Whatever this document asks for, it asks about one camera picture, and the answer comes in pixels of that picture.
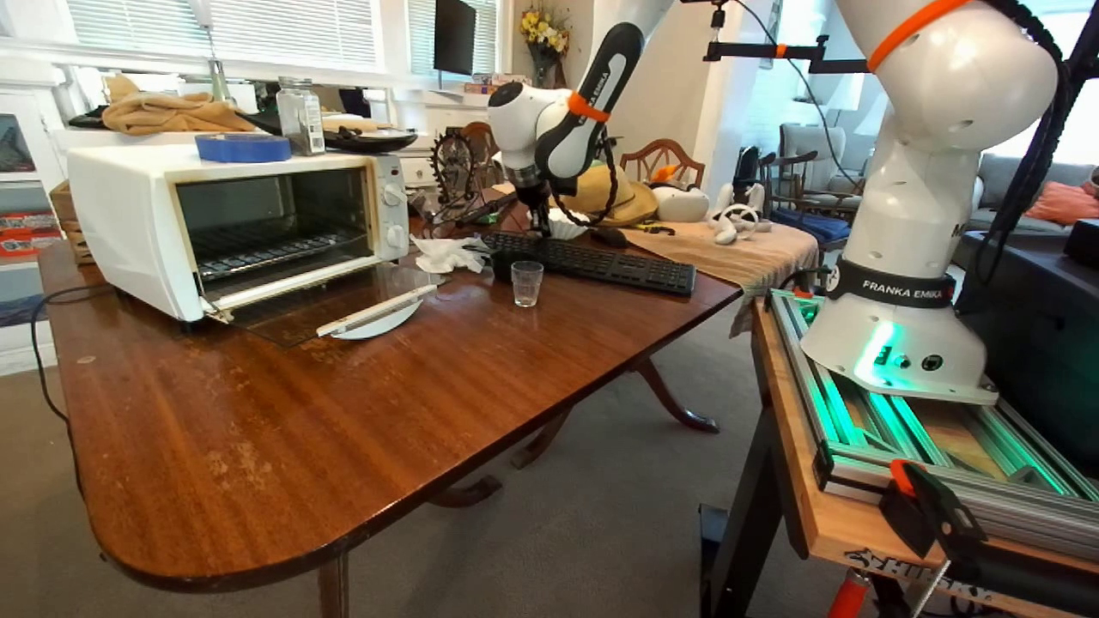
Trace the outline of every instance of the table leg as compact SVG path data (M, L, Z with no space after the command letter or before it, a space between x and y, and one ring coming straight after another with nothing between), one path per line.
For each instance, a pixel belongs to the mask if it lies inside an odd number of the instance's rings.
M484 474L476 486L439 490L434 499L434 504L439 504L439 507L471 507L471 504L484 503L487 494L496 494L498 488L501 488L501 481Z
M703 618L749 616L757 581L783 520L775 486L775 443L765 420L757 424L745 474L735 488L725 537L703 585Z
M698 415L692 408L683 408L678 402L678 394L666 389L664 376L656 372L654 357L643 357L633 363L633 372L639 372L646 379L646 385L654 389L654 394L661 397L661 404L688 431L695 434L722 434L722 425L707 415Z
M514 466L530 466L536 463L551 443L557 441L557 434L564 431L564 424L572 420L572 408L566 411L557 411L519 452L514 452Z
M346 549L320 566L320 616L352 618Z

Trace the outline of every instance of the power cord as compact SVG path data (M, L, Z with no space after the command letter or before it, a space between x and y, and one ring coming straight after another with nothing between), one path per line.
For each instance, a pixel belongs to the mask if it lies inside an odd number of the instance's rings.
M67 425L70 425L70 415L63 411L63 404L53 397L47 391L47 380L45 380L45 360L42 360L42 345L37 345L37 321L47 307L71 307L71 301L87 301L100 291L108 291L109 284L71 284L71 290L58 290L58 291L47 291L36 301L32 310L32 354L36 354L36 372L37 372L37 389L42 389L42 397L47 404L53 415L58 415Z
M611 218L615 202L617 202L617 166L615 166L615 139L609 139L609 127L598 127L598 153L604 154L611 185L609 185L609 198L601 206L601 213L596 218L576 218L572 206L564 206L557 185L551 183L551 202L573 222L573 226L598 226Z

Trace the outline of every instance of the window blind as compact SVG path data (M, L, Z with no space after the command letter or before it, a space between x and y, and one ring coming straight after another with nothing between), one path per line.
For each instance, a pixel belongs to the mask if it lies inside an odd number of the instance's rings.
M81 45L380 72L379 0L70 0Z

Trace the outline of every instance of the cable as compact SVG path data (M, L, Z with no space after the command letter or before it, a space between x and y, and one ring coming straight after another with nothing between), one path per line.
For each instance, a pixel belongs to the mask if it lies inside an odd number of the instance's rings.
M765 42L780 47L780 39L762 23L762 19L761 19L749 4L742 4L742 0L735 0L735 4L761 23L761 30L765 34ZM830 130L827 130L827 118L826 118L826 107L820 107L811 79L803 77L803 70L799 70L794 59L787 59L787 66L794 70L794 77L799 79L811 107L814 107L819 118L820 118L830 166L845 174L845 183L851 183L851 185L861 191L861 179L856 179L856 174L837 162L837 153L834 153L834 140L830 140Z
M601 124L598 127L598 148L601 148L601 154L604 154L604 162L609 162L609 171L611 171L611 185L609 185L609 198L604 198L604 206L601 206L601 213L598 218L576 218L572 206L564 206L559 202L559 191L557 191L557 185L551 183L551 202L572 219L572 222L576 222L576 226L598 226L598 222L604 222L609 218L611 218L611 210L615 210L615 202L617 202L617 169L615 169L615 139L609 139L609 127Z
M95 291L105 291L109 284L71 284L71 290L58 290L58 291L47 291L36 301L32 310L32 354L36 354L36 372L37 372L37 389L42 389L42 397L47 404L53 415L58 415L67 425L70 425L70 415L58 408L58 402L47 394L47 380L45 380L45 360L42 360L42 348L37 348L37 315L45 313L45 307L70 307L70 301L87 301L94 299Z

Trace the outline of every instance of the glass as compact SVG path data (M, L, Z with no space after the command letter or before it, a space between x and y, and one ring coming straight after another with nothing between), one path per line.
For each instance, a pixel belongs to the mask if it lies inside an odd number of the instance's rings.
M536 310L543 291L543 261L512 261L512 296L519 310Z

